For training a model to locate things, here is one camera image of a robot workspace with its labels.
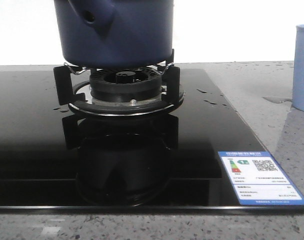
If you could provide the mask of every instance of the qr code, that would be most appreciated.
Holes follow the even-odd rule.
[[[277,171],[275,164],[271,160],[253,160],[259,171]]]

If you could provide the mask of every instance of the gray countertop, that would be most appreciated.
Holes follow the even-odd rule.
[[[180,63],[204,69],[304,194],[304,112],[291,108],[293,62]],[[53,66],[0,66],[0,71]],[[0,214],[1,239],[304,239],[304,215]]]

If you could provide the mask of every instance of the blue and white label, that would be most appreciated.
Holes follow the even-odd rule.
[[[304,205],[304,197],[267,151],[219,151],[241,205]]]

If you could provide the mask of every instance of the white cup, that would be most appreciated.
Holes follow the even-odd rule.
[[[304,111],[304,24],[296,26],[292,105]]]

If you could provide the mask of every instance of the hole in pot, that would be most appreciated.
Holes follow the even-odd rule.
[[[94,15],[89,11],[84,11],[83,12],[83,17],[86,21],[88,21],[90,23],[94,22],[94,20],[95,20]]]

